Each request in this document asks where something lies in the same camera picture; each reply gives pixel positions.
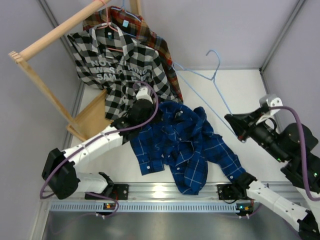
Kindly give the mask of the light blue wire hanger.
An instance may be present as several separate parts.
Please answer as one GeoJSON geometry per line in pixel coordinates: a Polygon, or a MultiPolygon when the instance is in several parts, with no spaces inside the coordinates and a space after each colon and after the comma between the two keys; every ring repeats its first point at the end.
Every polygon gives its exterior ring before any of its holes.
{"type": "Polygon", "coordinates": [[[214,54],[216,55],[216,57],[217,57],[217,60],[218,60],[217,66],[216,66],[216,68],[215,68],[215,70],[214,70],[214,73],[213,73],[213,75],[212,75],[211,77],[207,77],[207,76],[205,76],[205,75],[203,75],[203,74],[201,74],[201,73],[199,73],[199,72],[197,72],[197,71],[195,71],[195,70],[186,68],[186,67],[182,66],[181,64],[177,63],[176,61],[173,61],[173,62],[172,62],[171,68],[172,68],[174,71],[176,71],[176,74],[177,74],[177,75],[187,84],[187,86],[205,103],[205,105],[206,105],[207,107],[209,107],[209,109],[210,109],[210,110],[215,114],[215,116],[227,127],[227,129],[228,129],[229,131],[231,131],[231,133],[232,133],[236,138],[238,138],[237,135],[236,135],[236,133],[235,133],[235,131],[230,127],[230,125],[227,124],[227,123],[223,120],[223,118],[214,110],[214,108],[202,97],[202,95],[201,95],[179,72],[177,72],[177,69],[176,69],[176,66],[178,66],[179,68],[181,68],[182,71],[187,71],[187,72],[193,73],[193,74],[195,74],[195,75],[197,75],[197,76],[199,76],[199,77],[201,77],[201,78],[203,78],[203,79],[206,79],[206,80],[210,81],[210,82],[213,84],[214,88],[216,89],[217,93],[219,94],[219,96],[220,96],[223,104],[225,105],[226,109],[227,109],[228,112],[232,115],[233,113],[232,113],[229,105],[228,105],[227,102],[226,102],[226,99],[224,98],[222,92],[220,91],[220,89],[219,89],[219,87],[218,87],[218,85],[217,85],[217,83],[216,83],[216,81],[217,81],[217,73],[218,73],[218,70],[219,70],[219,68],[220,68],[220,66],[221,66],[221,57],[220,57],[219,53],[218,53],[216,50],[214,50],[214,49],[209,49],[209,50],[207,51],[207,53],[205,54],[205,56],[207,57],[210,53],[214,53],[214,54]]]}

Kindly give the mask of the blue plaid shirt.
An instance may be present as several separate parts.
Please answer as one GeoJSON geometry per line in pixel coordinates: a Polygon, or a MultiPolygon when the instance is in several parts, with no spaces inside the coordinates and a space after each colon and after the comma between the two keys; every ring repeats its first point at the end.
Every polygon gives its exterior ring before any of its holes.
{"type": "Polygon", "coordinates": [[[217,164],[231,182],[246,172],[214,132],[203,107],[162,102],[159,111],[161,121],[146,125],[130,142],[142,175],[169,166],[177,189],[183,195],[198,195],[207,181],[208,163],[217,164]]]}

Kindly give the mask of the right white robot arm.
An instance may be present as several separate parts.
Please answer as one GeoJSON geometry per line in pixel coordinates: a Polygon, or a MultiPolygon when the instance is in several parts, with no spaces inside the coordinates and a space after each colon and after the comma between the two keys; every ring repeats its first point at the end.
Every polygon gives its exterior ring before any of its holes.
{"type": "Polygon", "coordinates": [[[295,110],[288,106],[262,106],[250,113],[227,114],[224,117],[234,130],[238,140],[254,140],[280,163],[281,172],[307,201],[308,208],[295,206],[275,193],[256,177],[243,173],[226,189],[219,187],[219,198],[227,200],[256,200],[272,210],[297,231],[302,240],[320,238],[320,158],[311,151],[319,143],[311,130],[301,123],[295,110]],[[264,117],[279,110],[292,113],[295,122],[282,132],[277,125],[269,127],[264,117]]]}

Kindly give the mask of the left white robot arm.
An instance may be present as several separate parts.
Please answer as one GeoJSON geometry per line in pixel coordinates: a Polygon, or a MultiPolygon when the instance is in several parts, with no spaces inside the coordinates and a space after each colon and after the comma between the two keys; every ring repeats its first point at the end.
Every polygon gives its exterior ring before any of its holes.
{"type": "Polygon", "coordinates": [[[52,195],[59,200],[67,199],[75,193],[84,193],[86,199],[109,199],[114,188],[110,177],[104,172],[80,172],[79,166],[132,140],[144,125],[157,117],[158,108],[158,103],[137,100],[124,116],[97,135],[72,148],[51,150],[41,174],[44,185],[50,187],[52,195]]]}

